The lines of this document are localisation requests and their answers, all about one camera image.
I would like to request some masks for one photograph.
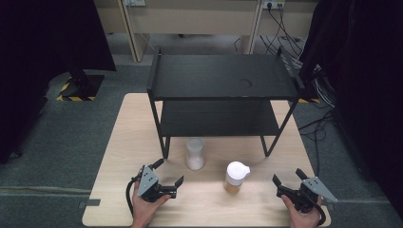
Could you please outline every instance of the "gray carpet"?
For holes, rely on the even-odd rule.
[[[83,202],[89,197],[124,95],[145,92],[148,72],[149,66],[119,65],[117,72],[89,71],[106,76],[93,102],[56,101],[67,75],[51,81],[48,103],[21,146],[23,156],[0,165],[1,228],[84,227]],[[317,105],[297,106],[294,115],[299,127],[329,110]],[[332,119],[324,129],[317,134],[321,139],[319,177],[339,199],[330,207],[334,208],[330,227],[403,227],[378,185],[359,173]],[[314,130],[315,125],[301,133]],[[302,139],[316,170],[315,144],[308,136]]]

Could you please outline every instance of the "finger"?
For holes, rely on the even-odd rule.
[[[158,198],[158,199],[155,201],[155,204],[156,204],[158,207],[160,207],[161,205],[163,205],[164,203],[166,203],[169,199],[171,199],[171,196],[170,196],[170,195],[161,196],[160,198]]]
[[[139,175],[140,173],[142,173],[142,171],[143,171],[143,169],[142,168],[140,168],[140,170],[139,170],[139,172],[137,173],[137,175]],[[136,191],[137,189],[139,189],[139,186],[140,186],[140,179],[141,179],[142,177],[139,177],[137,180],[136,180],[136,182],[134,183],[134,190]]]

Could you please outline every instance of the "black cable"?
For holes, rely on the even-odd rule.
[[[130,188],[133,185],[134,182],[136,182],[136,178],[132,178],[131,181],[127,184],[127,188],[125,191],[125,197],[128,205],[128,209],[130,209],[131,215],[133,215],[133,204],[131,203],[131,198],[130,198]]]
[[[269,51],[269,49],[270,49],[270,52],[271,52],[272,54],[277,53],[277,52],[278,52],[278,49],[273,45],[273,41],[276,39],[277,34],[276,34],[275,38],[273,38],[272,41],[269,40],[269,37],[267,37],[267,36],[265,36],[265,37],[266,37],[267,42],[269,42],[268,49],[266,50],[266,54],[267,54],[267,52]]]
[[[314,134],[314,138],[311,139],[311,138],[308,137],[308,139],[313,140],[313,141],[314,141],[314,144],[315,144],[315,151],[316,151],[316,155],[317,155],[317,174],[316,174],[317,177],[319,177],[319,171],[320,171],[319,151],[318,151],[318,147],[317,147],[317,142],[318,142],[318,139],[317,139],[317,132],[318,132],[318,130],[319,130],[319,128],[320,128],[320,125],[323,123],[323,121],[325,121],[326,119],[332,117],[332,116],[328,117],[328,115],[331,114],[332,111],[333,111],[333,109],[329,110],[328,112],[325,113],[325,115],[323,115],[322,118],[320,118],[320,119],[318,119],[318,120],[316,120],[316,121],[313,121],[313,122],[311,122],[311,123],[308,123],[308,124],[306,124],[306,125],[304,125],[303,127],[300,127],[300,128],[298,129],[298,130],[300,130],[300,129],[303,129],[303,128],[309,126],[309,125],[312,125],[312,124],[317,123],[317,126],[316,126],[315,130],[314,130],[312,133],[310,133],[310,134]],[[323,139],[321,139],[322,141],[326,138],[326,131],[324,131],[324,132],[325,132],[325,136],[323,137]]]
[[[288,34],[288,32],[285,30],[284,22],[283,22],[283,20],[282,20],[282,15],[283,15],[282,5],[279,6],[279,12],[280,12],[281,23],[276,19],[275,16],[273,16],[272,12],[270,11],[270,9],[272,8],[271,3],[268,3],[268,4],[267,4],[267,8],[268,8],[268,11],[269,11],[270,16],[271,16],[271,17],[273,18],[273,20],[275,20],[275,22],[279,25],[279,28],[281,28],[281,30],[284,31],[285,35],[286,35],[287,37],[289,37],[289,38],[288,38],[288,42],[290,42],[290,38],[291,38],[291,40],[293,41],[294,45],[295,45],[300,51],[302,51],[302,49],[299,47],[299,45],[294,41],[294,39],[292,39],[292,37],[291,37],[291,36]],[[296,53],[296,55],[299,55],[299,54],[294,50],[294,47],[293,47],[293,45],[291,44],[291,42],[290,42],[290,46],[291,46],[291,48],[293,49],[293,51]]]
[[[280,5],[279,5],[279,18],[280,18],[279,21],[280,21],[280,24],[282,25],[282,27],[283,27],[284,30],[285,30],[284,21],[282,20],[283,15],[284,15],[283,13],[284,13],[284,11],[283,11],[283,9],[282,9],[282,4],[280,4]],[[295,53],[296,55],[299,55],[300,53],[297,53],[297,52],[296,52],[296,50],[295,50],[294,47],[293,47],[293,44],[291,44],[290,39],[293,40],[294,44],[299,48],[299,46],[297,45],[297,43],[294,41],[294,39],[293,39],[291,36],[288,35],[288,33],[286,33],[286,37],[287,37],[288,43],[290,44],[291,49],[294,51],[294,53]]]
[[[269,46],[266,44],[266,42],[263,40],[263,37],[262,36],[260,36],[260,40],[263,42],[263,44],[266,46],[266,53],[265,54],[267,54],[267,51],[269,51],[269,50],[271,50],[270,48],[269,48]]]

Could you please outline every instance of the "power cord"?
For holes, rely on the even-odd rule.
[[[329,110],[328,112],[325,113],[325,115],[323,115],[322,118],[320,118],[320,119],[318,119],[318,120],[316,120],[316,121],[313,121],[313,122],[311,122],[311,123],[308,123],[308,124],[306,124],[306,125],[304,125],[303,127],[300,127],[300,128],[298,129],[298,130],[301,130],[301,129],[305,128],[305,127],[308,127],[308,126],[310,126],[310,125],[312,125],[312,124],[316,124],[316,123],[317,123],[317,126],[315,127],[315,130],[314,130],[313,132],[310,132],[310,133],[303,133],[303,134],[300,133],[301,136],[306,136],[308,139],[312,140],[312,141],[314,142],[314,144],[315,144],[315,151],[316,151],[316,156],[317,156],[317,174],[316,174],[317,177],[319,177],[319,171],[320,171],[319,150],[318,150],[317,142],[318,142],[318,141],[324,141],[324,140],[326,139],[326,130],[325,130],[324,127],[325,127],[326,123],[328,123],[328,122],[325,122],[325,120],[326,120],[326,119],[329,119],[329,118],[333,118],[333,116],[329,116],[330,114],[332,114],[332,111],[333,111],[333,109]],[[323,136],[323,138],[320,139],[320,140],[317,138],[317,133],[318,133],[319,131],[323,131],[323,132],[324,132],[324,136]],[[313,138],[313,139],[309,137],[309,135],[312,135],[312,134],[314,134],[314,138]]]
[[[294,41],[294,39],[288,34],[288,32],[285,29],[284,26],[284,21],[283,21],[283,7],[282,4],[279,4],[279,14],[280,14],[280,22],[276,19],[276,17],[272,14],[271,12],[271,8],[272,8],[272,3],[267,3],[267,10],[270,14],[270,16],[273,18],[273,20],[275,20],[275,22],[278,24],[278,27],[284,32],[284,34],[288,37],[288,41],[290,42],[290,46],[293,49],[293,51],[296,53],[296,55],[299,55],[295,50],[293,45],[291,44],[291,41],[293,41],[294,45],[300,50],[302,51],[302,49],[299,47],[299,45]]]

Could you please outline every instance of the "wooden table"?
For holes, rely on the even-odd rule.
[[[286,102],[273,102],[273,108],[281,120],[289,106]],[[314,175],[294,119],[290,118],[269,158],[261,153],[259,137],[202,139],[205,164],[198,171],[188,169],[185,164],[188,138],[171,140],[169,159],[155,174],[162,185],[173,185],[181,175],[184,183],[177,198],[159,209],[150,227],[288,226],[288,211],[276,197],[273,175],[277,174],[283,185],[293,189],[300,185],[295,174],[297,168],[308,177]],[[147,94],[127,94],[89,197],[101,201],[98,206],[86,208],[84,225],[129,226],[132,217],[125,201],[125,188],[142,165],[162,157],[160,150]],[[223,189],[226,166],[233,161],[251,168],[237,195]],[[327,214],[324,226],[328,226],[331,219],[327,208],[323,209]]]

